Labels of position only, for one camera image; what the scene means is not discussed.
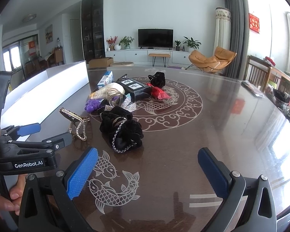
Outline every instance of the silver glitter bow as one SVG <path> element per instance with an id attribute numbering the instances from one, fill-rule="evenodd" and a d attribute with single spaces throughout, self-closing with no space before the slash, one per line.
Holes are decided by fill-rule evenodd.
<path id="1" fill-rule="evenodd" d="M 129 96 L 129 97 L 126 97 L 124 102 L 119 106 L 132 113 L 132 112 L 136 111 L 136 103 L 132 103 L 132 104 L 130 104 L 130 103 L 131 103 L 131 97 Z M 105 106 L 106 111 L 110 111 L 112 109 L 113 109 L 113 106 L 110 106 L 110 105 Z"/>

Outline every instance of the ceiling light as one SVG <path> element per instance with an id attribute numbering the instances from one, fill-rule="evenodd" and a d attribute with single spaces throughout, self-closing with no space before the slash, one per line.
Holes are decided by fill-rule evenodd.
<path id="1" fill-rule="evenodd" d="M 36 14 L 29 14 L 22 20 L 22 22 L 29 22 L 33 20 L 34 18 L 36 18 Z"/>

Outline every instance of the silver bolt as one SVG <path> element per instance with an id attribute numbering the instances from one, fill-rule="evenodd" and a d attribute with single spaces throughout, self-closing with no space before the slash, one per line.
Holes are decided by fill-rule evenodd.
<path id="1" fill-rule="evenodd" d="M 64 171 L 62 171 L 62 170 L 59 170 L 56 172 L 57 177 L 61 177 L 61 176 L 63 176 L 63 174 L 64 174 Z"/>
<path id="2" fill-rule="evenodd" d="M 32 180 L 34 179 L 34 177 L 35 177 L 34 174 L 30 174 L 30 175 L 28 176 L 28 180 L 32 181 Z"/>
<path id="3" fill-rule="evenodd" d="M 232 172 L 232 175 L 234 176 L 234 177 L 240 177 L 240 173 L 238 172 L 238 171 L 233 171 Z"/>
<path id="4" fill-rule="evenodd" d="M 261 179 L 263 179 L 264 181 L 267 181 L 268 180 L 268 177 L 264 174 L 261 175 Z"/>

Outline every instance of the human hand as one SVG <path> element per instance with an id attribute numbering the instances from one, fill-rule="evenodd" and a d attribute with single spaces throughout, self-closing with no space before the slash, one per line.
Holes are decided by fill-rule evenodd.
<path id="1" fill-rule="evenodd" d="M 19 215 L 20 203 L 22 202 L 22 194 L 24 192 L 26 184 L 26 174 L 18 175 L 17 183 L 10 190 L 10 197 L 12 201 L 2 197 L 0 195 L 0 210 L 15 211 L 16 215 Z"/>

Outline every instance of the dark cabinet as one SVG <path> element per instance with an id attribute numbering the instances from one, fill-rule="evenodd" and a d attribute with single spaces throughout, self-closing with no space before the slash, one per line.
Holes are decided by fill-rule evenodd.
<path id="1" fill-rule="evenodd" d="M 82 37 L 86 63 L 105 57 L 103 0 L 82 0 Z"/>

